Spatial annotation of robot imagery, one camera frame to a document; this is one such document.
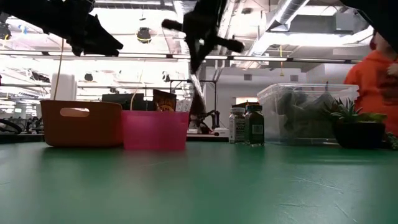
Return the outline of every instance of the potted plant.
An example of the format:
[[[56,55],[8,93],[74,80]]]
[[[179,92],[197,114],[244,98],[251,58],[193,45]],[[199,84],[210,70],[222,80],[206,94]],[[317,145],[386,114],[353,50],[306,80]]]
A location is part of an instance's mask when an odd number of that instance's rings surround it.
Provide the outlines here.
[[[381,146],[386,132],[384,114],[360,113],[354,102],[340,99],[331,106],[325,105],[324,113],[332,122],[333,132],[338,144],[345,148],[375,149]]]

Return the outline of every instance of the orange hoodie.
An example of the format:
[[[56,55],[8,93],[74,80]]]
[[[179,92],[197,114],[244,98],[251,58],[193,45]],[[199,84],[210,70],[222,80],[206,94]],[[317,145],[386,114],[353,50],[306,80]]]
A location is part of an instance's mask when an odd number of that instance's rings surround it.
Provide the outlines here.
[[[362,112],[386,114],[386,131],[398,136],[398,78],[387,75],[388,67],[394,62],[374,50],[349,71],[345,84],[359,86],[357,108],[363,108]]]

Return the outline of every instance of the person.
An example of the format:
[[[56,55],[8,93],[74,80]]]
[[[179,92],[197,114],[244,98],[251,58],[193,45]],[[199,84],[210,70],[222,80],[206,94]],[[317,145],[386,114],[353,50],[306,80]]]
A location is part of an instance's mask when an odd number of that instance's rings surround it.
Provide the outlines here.
[[[345,84],[359,86],[357,109],[387,115],[386,131],[398,136],[398,53],[378,32],[371,45],[375,50],[349,71]]]

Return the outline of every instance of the black plant pot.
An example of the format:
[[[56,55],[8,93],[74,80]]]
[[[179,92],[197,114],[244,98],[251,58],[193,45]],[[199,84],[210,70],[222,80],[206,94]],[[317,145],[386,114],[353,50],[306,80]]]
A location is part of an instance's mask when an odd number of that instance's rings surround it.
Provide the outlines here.
[[[383,123],[336,123],[333,132],[341,147],[348,149],[376,149],[386,132]]]

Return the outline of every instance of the table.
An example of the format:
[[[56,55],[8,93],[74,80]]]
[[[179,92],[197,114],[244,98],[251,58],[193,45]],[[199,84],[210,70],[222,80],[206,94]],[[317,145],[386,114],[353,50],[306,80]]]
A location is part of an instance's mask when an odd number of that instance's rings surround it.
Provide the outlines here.
[[[0,223],[398,223],[398,152],[0,146]]]

